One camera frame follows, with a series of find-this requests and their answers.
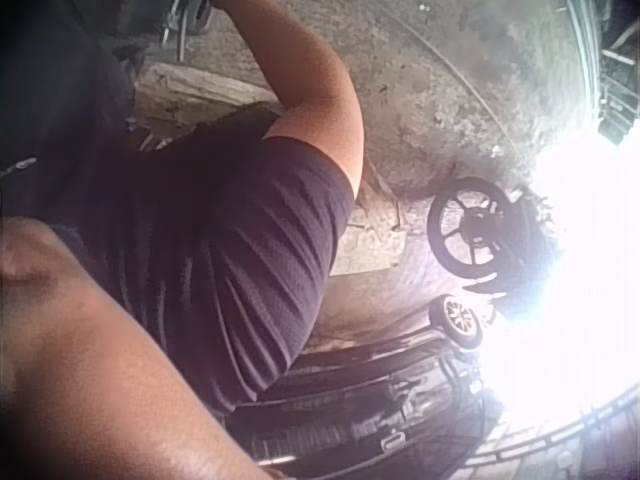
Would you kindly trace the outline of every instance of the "dark t-shirt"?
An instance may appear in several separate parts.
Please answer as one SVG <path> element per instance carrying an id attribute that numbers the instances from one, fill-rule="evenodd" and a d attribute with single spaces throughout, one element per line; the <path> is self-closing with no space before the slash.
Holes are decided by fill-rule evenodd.
<path id="1" fill-rule="evenodd" d="M 229 158 L 210 137 L 199 128 L 152 153 L 101 141 L 75 163 L 38 159 L 3 181 L 3 199 L 6 215 L 56 225 L 200 398 L 226 414 L 300 353 L 353 193 L 303 142 L 271 138 Z"/>

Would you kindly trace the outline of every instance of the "spoked wheel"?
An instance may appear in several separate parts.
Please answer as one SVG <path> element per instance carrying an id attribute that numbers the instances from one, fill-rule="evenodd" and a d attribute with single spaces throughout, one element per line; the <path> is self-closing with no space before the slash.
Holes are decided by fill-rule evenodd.
<path id="1" fill-rule="evenodd" d="M 481 178 L 455 180 L 436 195 L 427 217 L 427 237 L 438 262 L 462 278 L 496 273 L 504 261 L 500 236 L 511 202 Z"/>
<path id="2" fill-rule="evenodd" d="M 458 297 L 441 295 L 429 307 L 429 318 L 442 327 L 447 336 L 463 348 L 477 348 L 482 343 L 482 328 L 475 312 Z"/>

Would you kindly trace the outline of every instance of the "sunlight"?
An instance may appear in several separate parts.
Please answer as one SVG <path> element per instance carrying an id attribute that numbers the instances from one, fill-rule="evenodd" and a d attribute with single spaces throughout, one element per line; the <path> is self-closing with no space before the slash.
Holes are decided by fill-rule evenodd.
<path id="1" fill-rule="evenodd" d="M 639 378 L 640 126 L 616 148 L 583 134 L 540 155 L 532 185 L 554 205 L 566 254 L 539 317 L 487 332 L 485 384 L 531 421 L 574 415 Z"/>

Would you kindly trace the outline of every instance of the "skin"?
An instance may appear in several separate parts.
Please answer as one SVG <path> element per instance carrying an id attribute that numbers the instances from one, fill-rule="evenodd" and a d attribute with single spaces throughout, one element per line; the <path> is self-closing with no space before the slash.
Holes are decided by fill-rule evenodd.
<path id="1" fill-rule="evenodd" d="M 313 145 L 340 167 L 357 195 L 364 128 L 358 97 L 338 55 L 273 0 L 225 0 L 221 7 L 285 108 L 266 137 Z"/>
<path id="2" fill-rule="evenodd" d="M 270 478 L 45 225 L 5 220 L 2 410 L 65 478 Z"/>
<path id="3" fill-rule="evenodd" d="M 337 55 L 272 0 L 216 6 L 285 108 L 266 137 L 315 146 L 357 194 L 362 116 Z M 59 478 L 270 478 L 47 226 L 1 227 L 0 411 L 38 465 Z"/>

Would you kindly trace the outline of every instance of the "wheel rim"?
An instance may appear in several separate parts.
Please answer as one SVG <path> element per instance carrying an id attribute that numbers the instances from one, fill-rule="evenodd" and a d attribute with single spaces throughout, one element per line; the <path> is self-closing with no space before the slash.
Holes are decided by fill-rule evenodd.
<path id="1" fill-rule="evenodd" d="M 460 334 L 472 337 L 478 331 L 473 312 L 455 299 L 447 299 L 444 303 L 444 312 L 449 323 Z"/>

